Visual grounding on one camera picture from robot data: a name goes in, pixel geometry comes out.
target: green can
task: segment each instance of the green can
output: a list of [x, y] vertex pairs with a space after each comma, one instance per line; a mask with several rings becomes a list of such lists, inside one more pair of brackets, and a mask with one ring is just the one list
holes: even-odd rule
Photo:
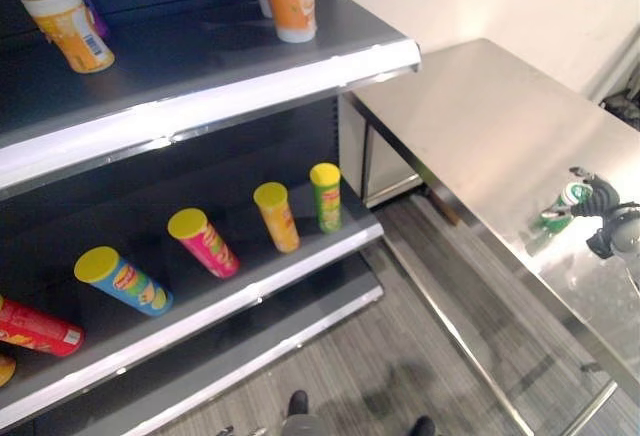
[[342, 227], [340, 217], [340, 169], [331, 163], [316, 164], [309, 172], [313, 183], [318, 225], [325, 233]]
[[551, 233], [559, 233], [573, 219], [569, 208], [589, 199], [592, 192], [593, 188], [588, 184], [567, 184], [555, 203], [540, 213], [542, 225]]

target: barcode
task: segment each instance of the barcode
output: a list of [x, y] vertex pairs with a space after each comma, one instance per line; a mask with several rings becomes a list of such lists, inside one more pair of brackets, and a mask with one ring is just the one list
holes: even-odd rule
[[69, 344], [78, 344], [78, 341], [80, 341], [80, 333], [70, 329], [67, 331], [67, 335], [64, 337], [63, 341]]
[[89, 46], [89, 49], [95, 56], [102, 54], [102, 48], [98, 45], [98, 43], [96, 43], [96, 40], [92, 35], [85, 36], [84, 41], [87, 43], [87, 46]]

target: white lid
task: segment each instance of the white lid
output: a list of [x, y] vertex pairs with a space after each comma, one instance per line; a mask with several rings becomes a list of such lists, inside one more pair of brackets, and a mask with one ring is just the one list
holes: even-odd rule
[[306, 43], [316, 35], [316, 25], [313, 24], [308, 29], [288, 29], [279, 28], [276, 24], [276, 34], [285, 43]]
[[82, 0], [20, 0], [31, 16], [50, 16], [77, 8]]
[[560, 195], [561, 199], [565, 204], [569, 206], [573, 206], [574, 204], [578, 204], [586, 200], [591, 193], [591, 187], [583, 184], [583, 183], [569, 183], [565, 186], [562, 194]]

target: metal shelf edge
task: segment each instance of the metal shelf edge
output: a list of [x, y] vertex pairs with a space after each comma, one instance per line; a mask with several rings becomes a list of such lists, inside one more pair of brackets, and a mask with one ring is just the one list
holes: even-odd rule
[[215, 383], [206, 386], [197, 393], [194, 393], [191, 397], [182, 400], [179, 404], [167, 408], [161, 413], [158, 413], [155, 417], [140, 423], [130, 431], [124, 433], [122, 436], [145, 436], [151, 431], [162, 427], [187, 411], [217, 396], [222, 391], [246, 378], [248, 375], [255, 373], [285, 354], [299, 348], [303, 343], [317, 336], [322, 331], [330, 328], [356, 311], [376, 301], [382, 297], [383, 294], [384, 292], [380, 286], [372, 289], [339, 310], [334, 311], [325, 318], [315, 322], [311, 326], [308, 326], [306, 329], [281, 341], [271, 350], [261, 354], [249, 363], [240, 366], [235, 371], [227, 374], [224, 378], [219, 379]]
[[375, 223], [357, 233], [289, 266], [259, 283], [252, 283], [233, 295], [209, 306], [187, 318], [167, 326], [122, 351], [95, 361], [74, 373], [67, 374], [54, 384], [31, 393], [0, 410], [0, 428], [6, 428], [16, 422], [41, 411], [52, 402], [62, 400], [84, 388], [97, 383], [112, 374], [118, 374], [141, 359], [161, 351], [190, 334], [220, 319], [249, 307], [260, 298], [290, 285], [303, 276], [346, 256], [367, 243], [383, 235], [380, 223]]
[[52, 172], [68, 171], [89, 160], [94, 160], [93, 167], [100, 165], [95, 163], [100, 157], [105, 158], [102, 164], [108, 164], [114, 153], [122, 152], [120, 157], [116, 156], [116, 159], [122, 159], [165, 147], [198, 135], [197, 131], [190, 131], [194, 128], [223, 121], [228, 123], [231, 118], [246, 113], [331, 89], [344, 90], [367, 79], [385, 81], [398, 70], [419, 64], [420, 51], [413, 40], [374, 44], [361, 51], [140, 104], [11, 144], [0, 148], [0, 199], [25, 191], [20, 185]]

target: person's foot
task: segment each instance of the person's foot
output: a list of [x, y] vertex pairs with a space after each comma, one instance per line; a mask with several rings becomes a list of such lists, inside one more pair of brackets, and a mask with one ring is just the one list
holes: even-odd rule
[[429, 416], [420, 416], [409, 436], [435, 436], [436, 425]]
[[289, 399], [287, 417], [293, 414], [309, 414], [309, 397], [301, 389], [293, 393]]

